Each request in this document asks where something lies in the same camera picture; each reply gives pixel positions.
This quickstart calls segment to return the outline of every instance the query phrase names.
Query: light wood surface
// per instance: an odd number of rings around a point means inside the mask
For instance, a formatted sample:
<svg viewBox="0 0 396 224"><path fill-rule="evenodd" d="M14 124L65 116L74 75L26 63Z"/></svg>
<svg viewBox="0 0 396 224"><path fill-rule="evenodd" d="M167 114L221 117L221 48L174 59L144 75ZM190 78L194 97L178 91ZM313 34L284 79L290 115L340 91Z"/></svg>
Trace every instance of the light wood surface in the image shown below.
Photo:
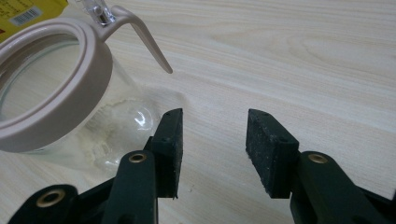
<svg viewBox="0 0 396 224"><path fill-rule="evenodd" d="M161 113L184 110L178 200L160 223L293 223L245 152L248 109L275 116L300 150L332 156L359 186L396 188L396 2L393 0L108 1L139 16L174 69L166 74L134 31L107 41ZM31 194L104 181L0 152L0 222Z"/></svg>

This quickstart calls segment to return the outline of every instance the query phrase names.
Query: white plastic lid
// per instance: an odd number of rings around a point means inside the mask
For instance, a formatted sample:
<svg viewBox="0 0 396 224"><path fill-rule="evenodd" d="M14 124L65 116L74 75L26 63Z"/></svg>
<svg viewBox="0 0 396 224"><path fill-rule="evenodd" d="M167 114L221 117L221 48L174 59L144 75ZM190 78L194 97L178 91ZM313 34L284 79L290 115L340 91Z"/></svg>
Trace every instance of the white plastic lid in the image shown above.
<svg viewBox="0 0 396 224"><path fill-rule="evenodd" d="M55 142L87 118L106 91L113 64L111 52L90 25L74 19L44 21L12 36L2 44L0 64L7 66L35 41L55 35L71 35L78 40L76 68L41 103L0 122L0 150L30 151ZM0 88L15 76L12 69L6 72L0 77Z"/></svg>

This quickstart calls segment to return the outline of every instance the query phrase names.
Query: jar lid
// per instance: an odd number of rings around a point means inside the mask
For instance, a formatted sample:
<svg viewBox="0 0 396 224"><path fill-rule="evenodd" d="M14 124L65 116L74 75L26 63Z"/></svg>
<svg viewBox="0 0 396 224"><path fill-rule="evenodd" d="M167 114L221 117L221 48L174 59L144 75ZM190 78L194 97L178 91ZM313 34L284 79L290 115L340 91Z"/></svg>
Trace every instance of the jar lid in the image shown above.
<svg viewBox="0 0 396 224"><path fill-rule="evenodd" d="M75 68L37 105L0 121L1 150L30 151L55 142L87 118L104 95L113 64L108 46L98 40L89 24L71 18L54 19L33 25L2 44L0 114L5 110L4 98L21 71L30 69L45 48L67 38L74 38L79 45Z"/></svg>

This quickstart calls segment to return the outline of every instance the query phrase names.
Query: wooden table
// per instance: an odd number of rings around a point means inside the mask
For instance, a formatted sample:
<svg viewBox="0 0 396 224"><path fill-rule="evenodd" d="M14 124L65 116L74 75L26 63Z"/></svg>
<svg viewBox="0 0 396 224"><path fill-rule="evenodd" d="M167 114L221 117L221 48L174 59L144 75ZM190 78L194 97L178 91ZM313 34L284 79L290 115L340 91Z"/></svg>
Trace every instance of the wooden table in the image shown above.
<svg viewBox="0 0 396 224"><path fill-rule="evenodd" d="M293 223L245 152L248 109L275 116L300 150L332 156L359 186L396 187L396 2L108 1L148 26L166 74L129 26L107 41L161 113L184 110L178 200L161 223ZM104 181L31 156L0 152L0 222L31 194Z"/></svg>

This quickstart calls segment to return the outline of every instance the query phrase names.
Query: glass jar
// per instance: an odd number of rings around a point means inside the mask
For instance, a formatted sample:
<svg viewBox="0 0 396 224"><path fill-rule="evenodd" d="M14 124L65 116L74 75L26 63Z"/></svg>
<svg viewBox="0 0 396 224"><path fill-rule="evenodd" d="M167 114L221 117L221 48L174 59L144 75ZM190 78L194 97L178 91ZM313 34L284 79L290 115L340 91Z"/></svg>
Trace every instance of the glass jar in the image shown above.
<svg viewBox="0 0 396 224"><path fill-rule="evenodd" d="M147 27L113 7L114 21L40 22L0 48L0 149L114 175L120 158L144 147L159 114L105 41L131 23L157 62L169 64Z"/></svg>

